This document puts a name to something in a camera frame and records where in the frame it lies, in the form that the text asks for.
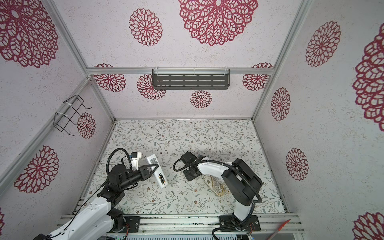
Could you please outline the red pen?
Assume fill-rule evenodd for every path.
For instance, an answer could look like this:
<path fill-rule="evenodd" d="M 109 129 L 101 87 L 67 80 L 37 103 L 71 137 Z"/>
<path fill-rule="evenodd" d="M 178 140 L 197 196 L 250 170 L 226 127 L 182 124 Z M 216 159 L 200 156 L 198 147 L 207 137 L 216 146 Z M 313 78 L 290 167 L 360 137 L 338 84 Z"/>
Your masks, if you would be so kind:
<path fill-rule="evenodd" d="M 279 226 L 279 228 L 272 234 L 272 235 L 270 235 L 268 238 L 267 238 L 267 240 L 272 240 L 283 228 L 284 228 L 284 226 L 287 224 L 287 223 L 289 223 L 291 221 L 291 219 L 288 219 L 288 220 L 286 220 L 285 222 L 283 222 L 280 226 Z"/>

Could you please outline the white remote control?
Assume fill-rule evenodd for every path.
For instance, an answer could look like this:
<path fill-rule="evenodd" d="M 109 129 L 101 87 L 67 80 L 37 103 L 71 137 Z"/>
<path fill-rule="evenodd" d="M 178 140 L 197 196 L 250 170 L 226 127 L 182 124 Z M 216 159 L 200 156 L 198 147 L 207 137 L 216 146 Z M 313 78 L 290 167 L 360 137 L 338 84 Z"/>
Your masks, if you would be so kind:
<path fill-rule="evenodd" d="M 169 182 L 166 179 L 165 173 L 164 173 L 164 171 L 161 167 L 161 164 L 158 161 L 156 155 L 153 154 L 153 155 L 148 156 L 147 162 L 150 165 L 155 165 L 155 166 L 152 166 L 152 170 L 154 172 L 153 176 L 155 177 L 160 188 L 161 189 L 165 188 L 169 184 Z"/>

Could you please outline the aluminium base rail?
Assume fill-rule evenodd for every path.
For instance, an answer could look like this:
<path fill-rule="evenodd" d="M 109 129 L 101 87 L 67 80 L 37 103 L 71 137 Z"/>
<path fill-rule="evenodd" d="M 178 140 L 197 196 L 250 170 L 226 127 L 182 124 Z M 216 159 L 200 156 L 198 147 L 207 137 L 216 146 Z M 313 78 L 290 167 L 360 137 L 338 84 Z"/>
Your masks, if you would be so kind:
<path fill-rule="evenodd" d="M 217 214 L 191 215 L 125 215 L 131 229 L 138 235 L 182 235 L 211 234 L 212 230 L 222 226 L 231 226 L 220 220 Z M 279 231 L 280 234 L 304 234 L 304 226 L 297 214 L 254 214 L 251 223 L 246 224 L 243 231 L 233 228 L 226 233 L 272 234 L 287 222 Z"/>

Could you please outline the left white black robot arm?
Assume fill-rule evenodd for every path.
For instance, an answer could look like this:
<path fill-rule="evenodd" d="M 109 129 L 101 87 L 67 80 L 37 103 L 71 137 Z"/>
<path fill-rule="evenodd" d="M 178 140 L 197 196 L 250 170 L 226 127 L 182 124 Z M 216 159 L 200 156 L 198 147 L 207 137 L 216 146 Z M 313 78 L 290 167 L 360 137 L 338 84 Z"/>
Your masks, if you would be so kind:
<path fill-rule="evenodd" d="M 110 169 L 110 162 L 115 153 L 122 151 L 129 164 L 124 159 Z M 134 169 L 132 158 L 139 159 L 140 154 L 129 154 L 123 148 L 115 149 L 106 163 L 107 178 L 101 184 L 101 191 L 91 203 L 85 201 L 87 207 L 79 210 L 66 224 L 48 235 L 39 234 L 36 240 L 97 240 L 110 232 L 120 232 L 126 227 L 124 213 L 116 206 L 125 196 L 125 191 L 138 185 L 138 182 L 149 179 L 159 168 L 158 164 L 140 166 Z"/>

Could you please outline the dark grey wall shelf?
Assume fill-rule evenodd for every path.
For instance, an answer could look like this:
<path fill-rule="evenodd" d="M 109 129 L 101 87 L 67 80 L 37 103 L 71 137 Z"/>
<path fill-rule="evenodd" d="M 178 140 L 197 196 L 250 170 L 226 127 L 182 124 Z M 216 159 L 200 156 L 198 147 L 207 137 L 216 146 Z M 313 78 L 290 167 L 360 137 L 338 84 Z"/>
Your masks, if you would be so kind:
<path fill-rule="evenodd" d="M 219 71 L 152 70 L 152 85 L 156 90 L 227 90 L 230 86 L 229 69 Z"/>

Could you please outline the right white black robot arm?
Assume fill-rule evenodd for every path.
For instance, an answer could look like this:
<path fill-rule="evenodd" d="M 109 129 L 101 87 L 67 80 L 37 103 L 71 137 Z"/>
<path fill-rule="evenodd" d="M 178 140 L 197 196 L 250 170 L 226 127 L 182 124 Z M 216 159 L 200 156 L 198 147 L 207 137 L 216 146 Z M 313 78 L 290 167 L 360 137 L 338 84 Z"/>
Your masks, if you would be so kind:
<path fill-rule="evenodd" d="M 262 180 L 239 158 L 225 163 L 186 152 L 175 161 L 173 170 L 183 172 L 188 181 L 202 175 L 222 179 L 236 200 L 232 213 L 235 223 L 245 221 L 253 213 L 255 205 L 263 202 L 260 195 Z"/>

